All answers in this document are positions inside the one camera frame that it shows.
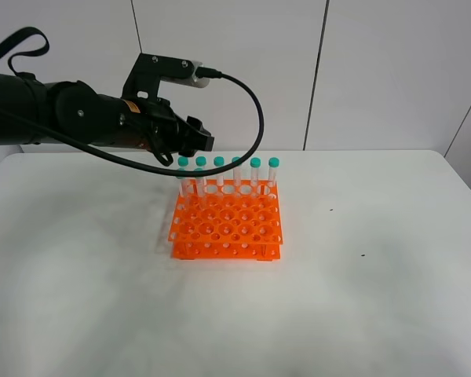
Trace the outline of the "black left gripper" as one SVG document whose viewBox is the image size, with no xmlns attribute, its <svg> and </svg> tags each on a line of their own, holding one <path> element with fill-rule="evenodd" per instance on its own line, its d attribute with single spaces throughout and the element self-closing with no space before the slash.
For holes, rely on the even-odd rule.
<svg viewBox="0 0 471 377">
<path fill-rule="evenodd" d="M 163 166 L 173 163 L 174 153 L 187 156 L 213 150 L 214 136 L 203 122 L 192 116 L 182 119 L 169 101 L 149 102 L 136 97 L 122 102 L 120 148 L 148 150 Z"/>
</svg>

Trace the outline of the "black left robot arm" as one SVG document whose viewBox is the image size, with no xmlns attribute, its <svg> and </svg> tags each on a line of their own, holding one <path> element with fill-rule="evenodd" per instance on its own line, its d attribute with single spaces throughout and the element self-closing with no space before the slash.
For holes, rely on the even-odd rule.
<svg viewBox="0 0 471 377">
<path fill-rule="evenodd" d="M 152 153 L 163 165 L 197 151 L 191 118 L 167 100 L 96 93 L 84 82 L 41 83 L 31 74 L 0 74 L 0 145 L 56 144 L 57 133 L 83 145 Z"/>
</svg>

